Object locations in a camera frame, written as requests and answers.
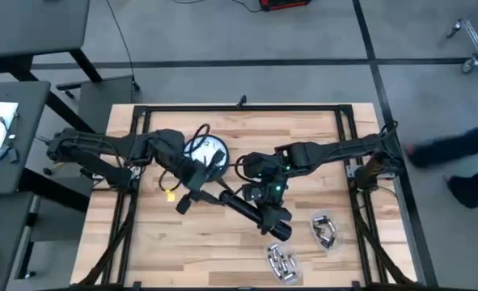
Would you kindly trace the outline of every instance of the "metal parts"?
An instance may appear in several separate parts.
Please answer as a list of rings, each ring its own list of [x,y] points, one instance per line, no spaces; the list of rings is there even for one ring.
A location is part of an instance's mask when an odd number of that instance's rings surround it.
[[[267,256],[269,266],[278,280],[285,285],[298,281],[298,261],[293,253],[284,252],[277,243],[273,243],[267,247]]]
[[[319,243],[327,249],[336,241],[336,227],[326,215],[314,218],[312,220],[312,228],[318,237]]]

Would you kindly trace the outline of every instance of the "person's leg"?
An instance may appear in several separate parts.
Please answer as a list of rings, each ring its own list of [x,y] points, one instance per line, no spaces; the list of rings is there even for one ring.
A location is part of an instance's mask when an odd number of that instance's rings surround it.
[[[478,207],[478,174],[470,178],[450,177],[447,187],[459,203],[470,209]]]
[[[443,137],[429,144],[413,145],[406,151],[409,160],[416,167],[429,167],[478,154],[478,128],[460,136]]]

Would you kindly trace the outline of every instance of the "concrete floor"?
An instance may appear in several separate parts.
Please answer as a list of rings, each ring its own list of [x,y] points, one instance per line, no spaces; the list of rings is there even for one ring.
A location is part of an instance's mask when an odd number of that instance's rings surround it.
[[[257,0],[244,0],[251,8]],[[168,0],[111,0],[134,61],[366,58],[351,1],[315,0],[307,7],[250,14],[223,0],[177,5]],[[361,0],[378,58],[470,57],[474,48],[462,32],[443,36],[476,0]],[[123,44],[105,1],[91,2],[84,51],[93,62],[127,62]],[[35,63],[71,63],[65,54],[40,56]],[[381,65],[392,114],[400,122],[400,141],[409,144],[478,126],[478,69],[461,65]],[[99,70],[103,77],[129,69]],[[383,115],[368,65],[301,65],[136,69],[144,103],[370,102]],[[52,84],[85,79],[80,70],[33,70]],[[0,75],[0,82],[11,80]],[[73,108],[64,95],[66,102]],[[47,111],[39,134],[50,136],[65,124]],[[29,167],[49,164],[35,144]],[[478,289],[478,209],[458,204],[445,188],[445,173],[473,175],[478,156],[430,171],[408,165],[438,283]],[[32,257],[38,276],[22,289],[68,284],[78,241],[47,243]],[[61,264],[47,258],[61,255]]]

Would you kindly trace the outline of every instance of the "wooden table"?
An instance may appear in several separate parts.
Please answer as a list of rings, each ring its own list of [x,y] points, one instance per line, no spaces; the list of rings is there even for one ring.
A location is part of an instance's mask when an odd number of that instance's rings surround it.
[[[371,103],[353,104],[353,110],[359,137],[379,131]],[[127,134],[132,111],[133,105],[115,105],[108,135]],[[231,161],[252,151],[272,153],[275,146],[295,141],[338,140],[332,112],[153,112],[150,125],[151,130],[176,129],[190,138],[203,123],[209,123],[211,133],[229,146]],[[200,202],[186,215],[178,214],[177,202],[168,202],[167,194],[158,187],[162,171],[152,164],[142,177],[126,285],[140,280],[144,287],[282,286],[264,257],[264,246],[275,241],[274,237],[260,235],[251,221],[227,207]],[[226,173],[225,180],[233,188],[243,183],[233,171]],[[165,179],[166,185],[175,182],[171,176]],[[381,184],[392,188],[391,182]],[[218,194],[221,188],[207,184],[205,189]],[[184,193],[184,189],[178,189],[176,201]],[[302,263],[303,275],[297,285],[345,287],[353,280],[362,282],[343,163],[329,163],[312,175],[290,179],[284,199],[285,207],[293,214],[293,234],[287,243]],[[372,200],[383,247],[403,272],[415,280],[394,195],[379,190],[372,194]],[[107,246],[115,202],[114,192],[93,193],[72,283],[89,272]],[[342,248],[325,253],[312,238],[309,220],[320,209],[329,209],[341,230],[345,243]],[[375,274],[370,248],[369,252]],[[119,258],[117,252],[111,281],[116,278]]]

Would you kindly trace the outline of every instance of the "black floor stripe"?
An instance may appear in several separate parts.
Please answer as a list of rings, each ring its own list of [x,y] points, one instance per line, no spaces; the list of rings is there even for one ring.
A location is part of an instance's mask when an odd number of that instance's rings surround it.
[[[381,76],[379,65],[394,65],[398,60],[393,60],[393,63],[389,62],[387,64],[379,63],[378,61],[376,61],[374,46],[371,42],[370,32],[368,31],[368,26],[366,25],[366,20],[362,12],[361,3],[359,2],[359,0],[352,0],[352,2],[357,16],[357,21],[359,22],[359,27],[361,29],[362,39],[365,42],[366,55],[369,59],[374,60],[370,63],[370,69],[374,78],[375,90],[377,91],[377,96],[379,97],[379,105],[383,112],[383,119],[386,124],[391,124],[393,122],[393,115],[391,114],[390,104],[387,100],[386,89],[384,88],[383,77]],[[466,60],[467,59],[445,59],[447,63],[448,61],[456,61],[457,63],[459,61],[460,63],[463,63]],[[401,59],[400,61],[409,62],[405,65],[416,64],[406,59]],[[402,193],[404,196],[406,209],[408,211],[408,216],[412,227],[413,238],[417,246],[417,252],[421,264],[421,271],[424,274],[425,283],[428,286],[437,286],[438,282],[434,273],[433,262],[430,257],[427,242],[425,241],[424,230],[422,229],[421,219],[418,215],[417,203],[412,194],[411,183],[409,181],[407,173],[405,173],[404,175],[400,175],[399,181],[400,186],[402,187]]]
[[[136,61],[135,69],[158,68],[213,68],[243,66],[292,65],[462,65],[469,57],[454,58],[379,58],[379,59],[287,59],[287,60],[234,60],[234,61]],[[95,62],[97,69],[129,69],[126,61]],[[32,70],[76,70],[76,63],[33,64]]]

